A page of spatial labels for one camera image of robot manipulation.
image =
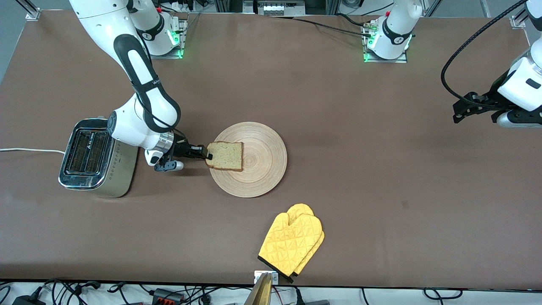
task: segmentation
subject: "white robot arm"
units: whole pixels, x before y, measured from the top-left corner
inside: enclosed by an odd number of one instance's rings
[[[367,48],[384,59],[396,59],[408,48],[412,30],[422,16],[420,0],[396,0],[389,14],[377,20],[378,35]]]
[[[70,0],[87,33],[124,69],[135,90],[111,113],[110,135],[144,148],[147,163],[155,170],[180,170],[182,162],[173,157],[205,159],[212,155],[202,145],[190,145],[175,129],[180,120],[179,105],[164,91],[145,51],[149,46],[148,51],[167,53],[175,46],[164,26],[169,19],[158,14],[151,0],[137,2],[138,7],[128,0]]]
[[[525,10],[542,31],[542,0],[528,0]],[[479,96],[469,92],[454,104],[454,122],[496,111],[491,118],[507,128],[542,128],[542,37],[519,56],[490,90]]]

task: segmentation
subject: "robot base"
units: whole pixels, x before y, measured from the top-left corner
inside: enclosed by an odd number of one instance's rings
[[[371,21],[370,23],[364,24],[361,27],[362,33],[370,34],[373,37],[378,35],[378,26],[376,25],[376,20]],[[395,59],[384,59],[376,55],[367,45],[371,42],[372,38],[362,36],[362,45],[363,45],[363,61],[364,62],[393,62],[393,63],[407,63],[407,52],[404,51],[401,56]]]
[[[171,40],[172,42],[176,39],[179,40],[179,45],[175,46],[171,51],[167,52],[164,55],[151,55],[152,59],[180,59],[183,58],[184,55],[184,44],[186,41],[186,28],[188,26],[187,20],[179,20],[178,17],[174,17],[175,21],[173,26],[173,31],[171,32]]]

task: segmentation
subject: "oven mitt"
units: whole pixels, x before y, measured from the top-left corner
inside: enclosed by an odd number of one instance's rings
[[[262,244],[258,259],[284,276],[290,275],[315,246],[322,234],[320,220],[302,214],[290,222],[288,213],[277,215]]]
[[[291,208],[288,209],[288,212],[286,212],[286,213],[289,216],[289,223],[288,224],[292,224],[293,221],[295,221],[300,215],[303,215],[303,214],[313,215],[314,216],[314,212],[306,204],[293,205]],[[318,248],[320,247],[320,245],[322,244],[323,241],[324,241],[324,232],[322,231],[322,234],[320,234],[320,238],[318,239],[318,241],[316,242],[314,247],[312,247],[312,249],[308,252],[307,256],[305,256],[301,260],[301,263],[299,263],[299,265],[295,268],[294,272],[292,273],[294,276],[297,276],[297,275],[299,275],[301,273],[301,271],[303,270],[305,265],[312,258],[312,256],[316,252],[316,250],[318,250]]]

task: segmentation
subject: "quilted fabric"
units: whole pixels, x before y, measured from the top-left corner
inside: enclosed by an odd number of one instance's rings
[[[267,232],[258,258],[288,278],[314,248],[321,234],[322,224],[318,218],[301,214],[290,222],[288,213],[280,213]]]
[[[291,208],[288,209],[288,212],[286,212],[286,213],[289,216],[289,224],[291,224],[293,221],[295,221],[300,215],[303,215],[303,214],[314,215],[314,212],[312,211],[312,209],[309,206],[307,206],[306,204],[293,205]],[[312,247],[312,249],[308,252],[307,256],[305,256],[301,260],[299,265],[295,268],[294,272],[292,273],[293,275],[297,276],[297,275],[299,275],[301,273],[301,271],[303,270],[305,265],[307,265],[308,261],[312,258],[312,256],[316,252],[316,250],[318,250],[318,248],[320,247],[320,245],[324,241],[324,237],[325,237],[325,235],[324,235],[324,232],[322,231],[322,234],[320,235],[320,238],[318,239],[318,241],[316,242],[314,247]]]

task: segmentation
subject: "white floor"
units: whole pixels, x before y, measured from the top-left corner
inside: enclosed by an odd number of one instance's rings
[[[34,290],[42,283],[11,283],[11,292],[9,293],[3,304],[12,304],[14,299],[21,295],[31,295]],[[60,285],[55,288],[55,295],[60,292]],[[111,284],[102,284],[99,290],[93,288],[84,288],[81,298],[89,305],[123,305],[120,293],[108,293],[107,289]],[[184,286],[157,286],[144,285],[149,289],[162,288],[169,291],[184,290]],[[280,291],[280,297],[283,305],[296,302],[295,290],[292,287],[277,287]],[[40,301],[47,305],[53,304],[51,299],[51,284],[44,288],[40,294]],[[361,289],[358,288],[306,288],[300,287],[303,300],[307,302],[328,300],[330,305],[366,305]],[[123,292],[126,299],[130,303],[151,304],[152,297],[144,292],[138,285],[126,285],[123,287]],[[6,290],[0,291],[0,300]],[[212,305],[227,305],[227,304],[244,304],[248,294],[247,289],[228,290],[220,289],[212,294]],[[439,290],[441,296],[457,295],[457,291]],[[426,298],[421,289],[374,289],[365,288],[367,301],[370,305],[435,305],[437,301]],[[63,299],[63,304],[66,304],[68,294]],[[273,293],[270,305],[281,305],[281,301]],[[76,298],[72,297],[70,304],[78,304]],[[444,300],[445,305],[540,305],[542,304],[542,293],[535,292],[499,292],[499,291],[464,291],[463,295],[455,300]]]

